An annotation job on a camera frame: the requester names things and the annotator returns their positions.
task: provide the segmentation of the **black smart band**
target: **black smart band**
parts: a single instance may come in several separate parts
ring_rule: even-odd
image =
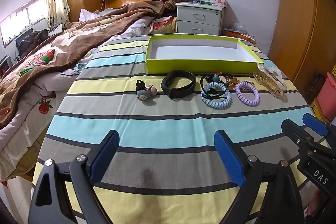
[[[176,77],[188,78],[191,80],[191,83],[181,88],[170,89],[169,86]],[[196,77],[191,72],[185,70],[172,70],[161,82],[161,88],[163,92],[169,96],[170,99],[186,97],[193,92],[195,85]]]

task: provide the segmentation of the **window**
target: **window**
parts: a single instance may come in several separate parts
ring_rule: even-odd
[[[0,23],[4,47],[47,15],[48,11],[44,0],[32,0],[6,17]]]

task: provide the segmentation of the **pink plastic container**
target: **pink plastic container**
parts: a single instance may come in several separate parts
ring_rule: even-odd
[[[332,121],[336,117],[336,79],[327,73],[327,79],[317,96],[323,115]]]

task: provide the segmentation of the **metal bolt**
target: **metal bolt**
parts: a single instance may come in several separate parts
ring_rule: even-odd
[[[249,162],[256,162],[257,161],[257,157],[255,155],[249,155],[247,157],[247,159],[249,160]]]
[[[78,155],[77,158],[76,158],[76,160],[78,160],[79,162],[84,161],[85,159],[86,159],[86,156],[83,155],[83,154]]]
[[[46,161],[44,162],[44,164],[45,164],[46,166],[50,166],[50,165],[53,164],[53,160],[51,160],[51,159],[46,160]]]
[[[282,160],[281,161],[281,165],[284,166],[284,167],[287,167],[288,166],[288,162],[286,160]]]

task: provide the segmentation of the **nightstand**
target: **nightstand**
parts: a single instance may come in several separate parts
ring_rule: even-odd
[[[179,33],[222,34],[224,7],[191,2],[176,6]]]

